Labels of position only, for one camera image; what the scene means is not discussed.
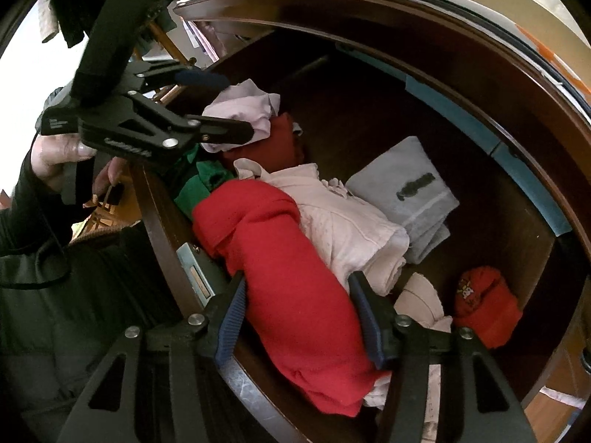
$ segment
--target white shirt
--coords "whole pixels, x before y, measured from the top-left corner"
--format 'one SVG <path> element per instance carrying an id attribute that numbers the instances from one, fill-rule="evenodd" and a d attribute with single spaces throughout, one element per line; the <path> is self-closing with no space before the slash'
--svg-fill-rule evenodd
<path id="1" fill-rule="evenodd" d="M 320 180 L 316 164 L 268 173 L 246 158 L 234 162 L 240 179 L 258 178 L 291 196 L 300 227 L 320 258 L 349 291 L 348 276 L 362 270 L 378 295 L 387 295 L 404 265 L 409 237 L 373 205 L 353 196 L 337 179 Z"/>

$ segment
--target wooden floor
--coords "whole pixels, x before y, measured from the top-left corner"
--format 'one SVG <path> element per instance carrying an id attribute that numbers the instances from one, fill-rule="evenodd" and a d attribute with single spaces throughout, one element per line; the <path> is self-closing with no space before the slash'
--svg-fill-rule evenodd
<path id="1" fill-rule="evenodd" d="M 525 409 L 525 416 L 534 429 L 538 443 L 554 443 L 574 411 L 572 406 L 538 393 Z"/>

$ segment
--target hand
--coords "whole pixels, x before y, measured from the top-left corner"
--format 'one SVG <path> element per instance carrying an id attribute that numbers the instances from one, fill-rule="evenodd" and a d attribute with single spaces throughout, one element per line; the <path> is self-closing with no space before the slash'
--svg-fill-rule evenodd
<path id="1" fill-rule="evenodd" d="M 80 141 L 77 133 L 38 135 L 31 150 L 33 173 L 55 192 L 63 187 L 63 164 L 80 162 L 96 155 L 96 150 Z M 124 158 L 115 157 L 97 175 L 92 192 L 102 195 L 109 185 L 116 185 L 127 164 Z"/>
<path id="2" fill-rule="evenodd" d="M 114 157 L 105 167 L 99 172 L 92 185 L 92 192 L 94 195 L 101 196 L 105 194 L 109 185 L 116 185 L 127 165 L 125 158 Z"/>
<path id="3" fill-rule="evenodd" d="M 63 167 L 67 162 L 80 162 L 96 155 L 96 150 L 80 141 L 77 133 L 37 135 L 31 149 L 33 173 L 55 192 L 64 185 Z"/>

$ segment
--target black clamp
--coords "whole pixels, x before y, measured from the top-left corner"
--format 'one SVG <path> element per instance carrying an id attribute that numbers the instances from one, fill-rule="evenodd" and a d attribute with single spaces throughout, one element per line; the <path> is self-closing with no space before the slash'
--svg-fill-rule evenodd
<path id="1" fill-rule="evenodd" d="M 377 443 L 420 443 L 430 364 L 441 364 L 437 442 L 536 443 L 509 383 L 470 328 L 428 330 L 376 295 L 362 272 L 349 277 L 363 341 L 378 369 L 392 370 Z"/>
<path id="2" fill-rule="evenodd" d="M 203 313 L 173 327 L 144 333 L 132 326 L 116 340 L 79 396 L 58 443 L 140 443 L 138 413 L 144 427 L 157 426 L 157 397 L 141 398 L 154 380 L 140 378 L 143 363 L 164 361 L 176 443 L 208 443 L 203 417 L 200 368 L 220 367 L 232 356 L 246 311 L 246 283 L 237 272 L 225 292 L 212 297 Z"/>
<path id="3" fill-rule="evenodd" d="M 247 121 L 179 116 L 144 96 L 175 84 L 218 91 L 230 84 L 223 75 L 174 60 L 129 61 L 139 34 L 169 2 L 105 1 L 74 79 L 37 120 L 42 135 L 80 133 L 82 142 L 91 148 L 160 169 L 175 163 L 197 143 L 250 141 L 254 131 Z M 76 189 L 66 189 L 62 198 L 65 204 L 82 204 L 92 194 L 93 161 L 70 166 L 75 169 L 66 172 L 70 175 L 67 183 Z"/>

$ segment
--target red hat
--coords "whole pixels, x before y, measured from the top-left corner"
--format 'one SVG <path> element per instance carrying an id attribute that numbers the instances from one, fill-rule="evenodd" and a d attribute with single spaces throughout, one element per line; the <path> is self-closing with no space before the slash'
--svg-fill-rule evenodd
<path id="1" fill-rule="evenodd" d="M 505 278 L 491 266 L 462 274 L 455 307 L 456 327 L 472 328 L 487 348 L 507 343 L 522 315 Z"/>
<path id="2" fill-rule="evenodd" d="M 301 141 L 294 133 L 294 120 L 291 115 L 282 113 L 272 116 L 270 122 L 271 135 L 268 138 L 222 152 L 222 164 L 228 170 L 234 171 L 234 161 L 238 158 L 248 158 L 269 173 L 301 165 L 304 162 L 304 151 Z"/>

